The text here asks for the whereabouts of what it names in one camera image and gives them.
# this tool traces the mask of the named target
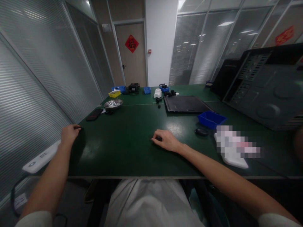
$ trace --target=white shirt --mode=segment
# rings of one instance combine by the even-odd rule
[[[278,214],[260,216],[261,227],[299,227]],[[34,212],[16,227],[50,227],[51,214]],[[113,192],[104,226],[201,226],[177,180],[122,180]]]

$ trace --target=white paper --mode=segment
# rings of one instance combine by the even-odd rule
[[[18,209],[26,202],[27,202],[27,198],[26,198],[25,193],[23,193],[20,196],[18,196],[17,198],[15,198],[15,203],[14,203],[15,209]]]

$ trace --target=black phone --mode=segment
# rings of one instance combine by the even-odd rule
[[[87,118],[86,118],[86,121],[93,121],[93,120],[96,120],[99,115],[102,113],[103,109],[96,109],[94,110],[91,115],[89,115]]]

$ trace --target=person's arm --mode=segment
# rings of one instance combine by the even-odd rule
[[[162,137],[162,142],[156,140],[156,136]],[[266,192],[217,161],[180,143],[170,131],[155,131],[152,141],[160,147],[186,158],[221,192],[246,209],[255,219],[258,220],[265,213],[275,213],[300,224]]]
[[[49,211],[55,216],[67,180],[71,148],[81,130],[75,127],[80,126],[69,125],[62,129],[57,153],[34,188],[20,219],[36,211]]]

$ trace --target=green table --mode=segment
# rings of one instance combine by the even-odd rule
[[[199,126],[195,114],[167,113],[164,101],[158,109],[151,94],[120,95],[124,104],[113,115],[101,114],[96,121],[80,122],[84,130],[77,137],[69,166],[70,178],[203,178],[203,175],[183,157],[168,152],[149,138],[156,129],[170,130],[182,143],[223,163],[216,152],[212,135],[200,137],[194,133]],[[273,132],[254,120],[220,102],[203,85],[172,86],[180,95],[195,95],[217,113],[228,118],[242,136],[250,136],[264,146],[264,158],[246,159],[246,170],[227,166],[245,178],[301,178],[303,168],[291,146],[291,135]],[[262,135],[263,142],[253,136]]]

